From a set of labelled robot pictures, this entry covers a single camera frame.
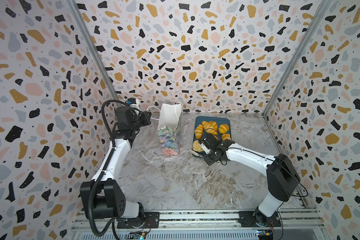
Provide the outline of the pale crumbly bread roll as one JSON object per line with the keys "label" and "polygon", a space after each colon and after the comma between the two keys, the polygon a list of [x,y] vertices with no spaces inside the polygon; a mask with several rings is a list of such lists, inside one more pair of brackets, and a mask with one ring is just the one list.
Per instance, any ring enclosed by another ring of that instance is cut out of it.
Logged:
{"label": "pale crumbly bread roll", "polygon": [[193,151],[197,153],[202,153],[204,151],[199,143],[199,140],[195,140],[193,142]]}

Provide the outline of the white floral paper bag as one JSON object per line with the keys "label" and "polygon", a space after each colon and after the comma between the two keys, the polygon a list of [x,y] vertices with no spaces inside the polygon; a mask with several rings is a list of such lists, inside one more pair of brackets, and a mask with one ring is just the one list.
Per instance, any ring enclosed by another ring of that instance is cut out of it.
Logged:
{"label": "white floral paper bag", "polygon": [[151,118],[159,121],[158,123],[158,136],[163,155],[177,156],[180,154],[180,116],[183,109],[183,104],[177,102],[174,105],[162,104],[159,109],[156,106],[149,106],[150,109],[158,111],[159,118]]}

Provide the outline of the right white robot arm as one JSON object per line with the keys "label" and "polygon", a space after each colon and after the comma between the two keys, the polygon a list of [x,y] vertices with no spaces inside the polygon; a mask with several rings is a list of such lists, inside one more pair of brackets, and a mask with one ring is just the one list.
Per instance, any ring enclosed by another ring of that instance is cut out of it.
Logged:
{"label": "right white robot arm", "polygon": [[258,171],[267,178],[268,193],[255,210],[255,215],[269,219],[293,196],[300,184],[291,160],[283,155],[271,156],[245,148],[232,140],[205,133],[194,141],[193,152],[211,166],[214,163],[237,162]]}

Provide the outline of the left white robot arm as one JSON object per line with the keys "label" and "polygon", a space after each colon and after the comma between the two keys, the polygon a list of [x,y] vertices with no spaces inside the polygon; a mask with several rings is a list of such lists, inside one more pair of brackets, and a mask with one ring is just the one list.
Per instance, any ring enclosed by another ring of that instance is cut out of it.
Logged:
{"label": "left white robot arm", "polygon": [[145,215],[143,205],[127,201],[117,179],[140,128],[151,124],[151,115],[147,111],[140,111],[138,104],[123,105],[115,110],[116,123],[113,127],[103,115],[110,134],[110,146],[97,173],[80,187],[88,220],[108,218],[143,220]]}

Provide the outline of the braided twist bread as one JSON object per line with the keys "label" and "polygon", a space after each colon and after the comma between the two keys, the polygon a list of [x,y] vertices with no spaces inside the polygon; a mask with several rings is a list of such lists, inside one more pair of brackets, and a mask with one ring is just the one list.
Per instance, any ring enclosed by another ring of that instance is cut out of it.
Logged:
{"label": "braided twist bread", "polygon": [[231,140],[231,135],[230,134],[222,134],[222,140]]}

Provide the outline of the small striped croissant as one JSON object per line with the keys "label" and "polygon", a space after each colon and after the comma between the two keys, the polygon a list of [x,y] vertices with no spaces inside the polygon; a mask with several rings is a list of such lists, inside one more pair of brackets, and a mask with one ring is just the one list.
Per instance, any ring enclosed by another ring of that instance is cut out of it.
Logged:
{"label": "small striped croissant", "polygon": [[195,138],[197,140],[199,140],[202,136],[203,136],[203,132],[204,132],[204,126],[202,124],[198,125],[196,128],[195,128]]}

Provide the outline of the shell shaped striped bun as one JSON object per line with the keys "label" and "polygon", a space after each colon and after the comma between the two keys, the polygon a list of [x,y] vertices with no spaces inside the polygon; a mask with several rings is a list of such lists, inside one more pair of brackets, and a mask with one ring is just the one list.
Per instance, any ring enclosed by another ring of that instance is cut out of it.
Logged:
{"label": "shell shaped striped bun", "polygon": [[218,128],[220,134],[226,134],[230,130],[230,126],[228,124],[221,124]]}

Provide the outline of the large striped croissant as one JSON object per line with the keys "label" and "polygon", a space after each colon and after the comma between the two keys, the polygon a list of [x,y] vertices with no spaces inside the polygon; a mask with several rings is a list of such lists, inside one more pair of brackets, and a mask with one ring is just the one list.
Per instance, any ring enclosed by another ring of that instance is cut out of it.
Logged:
{"label": "large striped croissant", "polygon": [[208,134],[218,135],[218,128],[214,128],[209,122],[202,121],[202,125],[204,126],[204,131]]}

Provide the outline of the teal plastic tray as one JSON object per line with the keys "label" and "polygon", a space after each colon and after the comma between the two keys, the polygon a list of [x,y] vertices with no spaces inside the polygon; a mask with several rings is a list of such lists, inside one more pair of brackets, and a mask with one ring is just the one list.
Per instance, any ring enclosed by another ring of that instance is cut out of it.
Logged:
{"label": "teal plastic tray", "polygon": [[[216,117],[197,117],[196,118],[196,123],[195,123],[195,128],[202,124],[202,121],[207,121],[207,122],[210,122],[210,121],[215,121],[217,124],[218,124],[218,128],[221,124],[228,124],[230,126],[230,130],[227,132],[227,134],[230,134],[231,135],[231,138],[232,138],[232,134],[231,134],[231,123],[228,119],[226,118],[216,118]],[[216,136],[218,139],[222,140],[222,134],[219,133],[218,131],[218,135]]]}

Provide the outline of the round striped bun behind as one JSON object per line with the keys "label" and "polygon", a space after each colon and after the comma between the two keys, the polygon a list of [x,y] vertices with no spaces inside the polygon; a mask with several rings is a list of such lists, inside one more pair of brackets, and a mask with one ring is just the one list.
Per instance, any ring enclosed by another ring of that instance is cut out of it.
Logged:
{"label": "round striped bun behind", "polygon": [[209,122],[215,129],[218,128],[218,124],[215,121]]}

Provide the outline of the left aluminium corner post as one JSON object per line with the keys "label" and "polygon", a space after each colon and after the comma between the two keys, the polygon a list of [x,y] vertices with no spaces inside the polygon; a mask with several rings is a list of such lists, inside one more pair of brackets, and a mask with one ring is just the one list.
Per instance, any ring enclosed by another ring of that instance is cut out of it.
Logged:
{"label": "left aluminium corner post", "polygon": [[83,36],[83,40],[86,43],[88,51],[97,67],[97,70],[100,73],[100,76],[102,77],[102,79],[104,80],[104,83],[105,83],[106,89],[109,92],[110,98],[112,100],[118,100],[119,97],[114,89],[114,86],[110,80],[109,75],[107,74],[106,68],[100,58],[100,55],[98,54],[96,45],[92,41],[90,32],[86,26],[86,22],[84,21],[82,15],[81,15],[81,12],[77,6],[76,1],[67,0],[65,2],[67,3],[68,9],[72,14],[75,23],[77,24],[77,28],[79,29],[79,31],[81,32],[81,34]]}

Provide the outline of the aluminium corner post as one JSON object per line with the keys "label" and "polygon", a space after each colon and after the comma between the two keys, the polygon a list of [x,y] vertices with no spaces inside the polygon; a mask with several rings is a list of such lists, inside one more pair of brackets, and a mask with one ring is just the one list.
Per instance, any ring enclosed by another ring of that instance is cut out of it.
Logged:
{"label": "aluminium corner post", "polygon": [[321,20],[324,18],[325,13],[330,8],[331,5],[330,0],[324,0],[320,2],[315,15],[307,28],[306,33],[304,34],[301,42],[299,43],[298,47],[296,48],[296,52],[294,53],[293,57],[291,58],[290,62],[288,63],[286,70],[284,71],[281,80],[279,81],[278,85],[275,87],[275,91],[273,92],[271,99],[266,105],[265,110],[262,113],[262,117],[266,119],[266,116],[270,113],[271,108],[275,101],[277,100],[278,94],[282,91],[283,86],[287,82],[289,76],[291,75],[295,65],[298,63],[299,59],[305,52],[305,48],[307,47],[308,43],[310,42],[311,37],[317,30]]}
{"label": "aluminium corner post", "polygon": [[75,23],[77,24],[77,28],[79,29],[79,31],[81,32],[81,34],[83,36],[83,40],[86,43],[88,51],[97,67],[97,70],[100,73],[100,76],[102,77],[102,79],[104,80],[104,83],[105,83],[106,89],[109,92],[110,98],[112,100],[118,100],[119,97],[114,89],[114,86],[110,80],[109,75],[107,74],[106,68],[100,58],[100,55],[98,54],[96,45],[92,41],[90,32],[86,26],[86,22],[84,21],[82,15],[81,15],[81,12],[77,6],[76,1],[67,0],[65,2],[67,3],[68,9],[72,14]]}

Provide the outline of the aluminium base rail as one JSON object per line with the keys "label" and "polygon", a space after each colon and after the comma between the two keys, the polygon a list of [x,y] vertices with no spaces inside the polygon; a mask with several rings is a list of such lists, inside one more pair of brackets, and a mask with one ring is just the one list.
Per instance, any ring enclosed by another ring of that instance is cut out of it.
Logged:
{"label": "aluminium base rail", "polygon": [[132,228],[115,223],[102,240],[329,240],[314,209],[281,209],[265,226],[251,210],[152,210],[146,223]]}

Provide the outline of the right aluminium corner post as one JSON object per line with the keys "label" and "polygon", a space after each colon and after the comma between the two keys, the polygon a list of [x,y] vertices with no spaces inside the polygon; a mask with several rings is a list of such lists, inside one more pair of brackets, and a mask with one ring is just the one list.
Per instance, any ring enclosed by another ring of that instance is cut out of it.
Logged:
{"label": "right aluminium corner post", "polygon": [[287,82],[289,76],[291,75],[295,65],[298,63],[299,59],[305,52],[305,48],[307,47],[308,43],[310,42],[311,37],[317,30],[321,20],[324,18],[325,13],[330,8],[331,5],[330,0],[324,0],[320,2],[315,15],[307,28],[306,33],[304,34],[301,42],[299,43],[298,47],[296,48],[296,52],[294,53],[293,57],[291,58],[290,62],[288,63],[286,70],[284,71],[281,80],[279,81],[278,85],[275,87],[275,91],[273,92],[271,99],[266,105],[265,110],[262,113],[262,117],[266,119],[266,116],[270,113],[271,108],[275,101],[277,100],[278,94],[282,91],[283,86]]}

